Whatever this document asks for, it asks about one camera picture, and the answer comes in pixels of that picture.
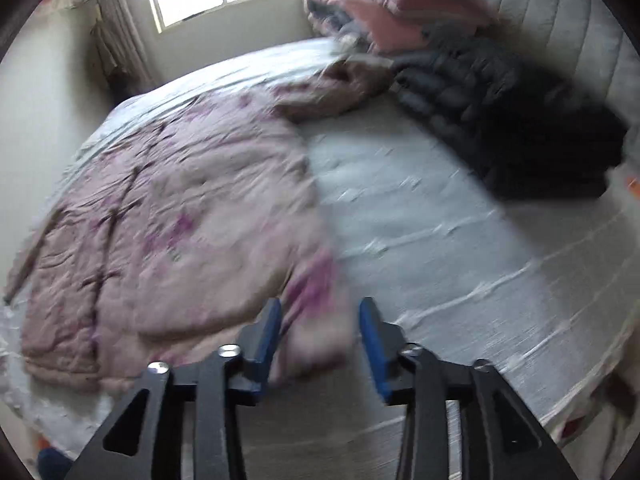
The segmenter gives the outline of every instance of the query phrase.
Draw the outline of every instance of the white bed sheet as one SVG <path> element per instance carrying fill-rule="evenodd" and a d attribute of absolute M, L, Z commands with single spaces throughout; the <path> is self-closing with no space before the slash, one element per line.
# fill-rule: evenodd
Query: white bed sheet
<path fill-rule="evenodd" d="M 272 48 L 130 100 L 89 139 L 60 189 L 115 139 L 200 92 L 306 75 L 334 60 L 333 48 L 330 40 Z M 387 320 L 441 358 L 494 361 L 556 431 L 616 365 L 638 318 L 638 231 L 619 176 L 594 202 L 496 202 L 386 97 L 306 124 L 301 134 L 354 307 L 373 296 Z M 28 424 L 75 456 L 111 399 L 25 375 L 18 343 L 26 293 L 0 319 L 0 392 Z M 383 407 L 360 349 L 346 367 L 272 391 L 239 417 L 251 478 L 395 473 L 402 411 Z M 455 472 L 455 444 L 452 455 Z"/>

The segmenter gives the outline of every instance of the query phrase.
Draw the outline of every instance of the pink blanket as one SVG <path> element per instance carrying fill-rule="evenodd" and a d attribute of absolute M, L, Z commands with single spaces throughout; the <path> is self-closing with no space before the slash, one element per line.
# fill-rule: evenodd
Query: pink blanket
<path fill-rule="evenodd" d="M 27 370 L 76 389 L 126 387 L 148 362 L 196 362 L 267 298 L 285 309 L 273 378 L 340 360 L 354 309 L 287 123 L 354 107 L 389 83 L 347 62 L 308 81 L 203 94 L 95 158 L 18 256 L 32 275 Z"/>

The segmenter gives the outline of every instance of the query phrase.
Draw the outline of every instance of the pile of black clothing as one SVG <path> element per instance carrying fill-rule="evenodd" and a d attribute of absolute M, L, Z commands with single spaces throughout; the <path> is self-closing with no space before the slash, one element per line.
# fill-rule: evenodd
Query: pile of black clothing
<path fill-rule="evenodd" d="M 399 104 L 504 199 L 597 198 L 622 162 L 626 125 L 550 70 L 487 38 L 426 30 L 395 58 Z"/>

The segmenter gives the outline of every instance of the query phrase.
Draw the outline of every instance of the mattress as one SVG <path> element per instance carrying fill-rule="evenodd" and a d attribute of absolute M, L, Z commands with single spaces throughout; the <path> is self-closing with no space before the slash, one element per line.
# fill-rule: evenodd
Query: mattress
<path fill-rule="evenodd" d="M 638 96 L 640 64 L 599 0 L 588 0 L 584 38 L 574 35 L 582 38 L 577 55 L 562 44 L 574 22 L 561 17 L 579 10 L 572 0 L 551 0 L 560 18 L 549 26 L 550 0 L 490 1 L 511 20 L 513 44 L 522 46 L 529 34 L 537 38 L 532 54 L 545 62 L 566 68 L 573 59 L 576 79 L 600 89 L 634 119 L 629 96 Z M 619 41 L 609 49 L 603 38 L 616 34 Z M 96 153 L 194 95 L 307 75 L 336 59 L 333 48 L 330 40 L 310 40 L 268 49 L 124 103 L 82 147 L 60 191 Z M 608 52 L 615 61 L 605 62 Z M 603 60 L 599 70 L 596 58 Z M 322 209 L 339 240 L 354 308 L 360 297 L 373 296 L 386 320 L 439 357 L 463 364 L 492 360 L 549 431 L 557 432 L 572 407 L 617 364 L 638 318 L 640 223 L 626 202 L 621 174 L 612 174 L 610 190 L 596 202 L 499 203 L 386 97 L 340 118 L 306 124 L 300 133 Z M 25 375 L 18 343 L 27 293 L 28 287 L 2 311 L 0 391 L 28 424 L 75 456 L 113 400 L 80 396 Z M 450 414 L 455 421 L 453 404 Z M 360 348 L 345 367 L 273 390 L 257 408 L 242 408 L 239 420 L 252 478 L 395 473 L 402 410 L 382 405 Z M 459 470 L 456 433 L 452 424 L 453 472 Z M 189 434 L 187 425 L 186 448 Z M 188 475 L 188 461 L 185 468 Z"/>

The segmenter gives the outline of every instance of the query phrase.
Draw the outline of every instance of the window sill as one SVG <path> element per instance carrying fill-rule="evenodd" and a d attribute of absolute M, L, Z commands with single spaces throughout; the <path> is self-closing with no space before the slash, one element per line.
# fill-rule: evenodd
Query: window sill
<path fill-rule="evenodd" d="M 197 14 L 192 14 L 191 16 L 188 16 L 187 18 L 184 18 L 183 20 L 180 20 L 179 22 L 175 22 L 172 23 L 171 25 L 167 25 L 163 28 L 158 27 L 158 33 L 159 34 L 165 34 L 167 32 L 170 32 L 172 30 L 174 30 L 175 28 L 179 28 L 181 25 L 185 24 L 186 22 L 192 20 L 193 18 L 199 18 L 200 16 L 204 16 L 206 14 L 212 14 L 214 12 L 218 12 L 219 10 L 223 10 L 229 7 L 234 7 L 234 6 L 240 6 L 240 5 L 247 5 L 247 4 L 251 4 L 252 2 L 258 2 L 260 0 L 236 0 L 234 2 L 229 2 L 226 4 L 222 4 L 220 6 L 217 7 L 213 7 L 212 9 L 207 9 L 207 10 L 203 10 L 202 12 L 198 12 Z"/>

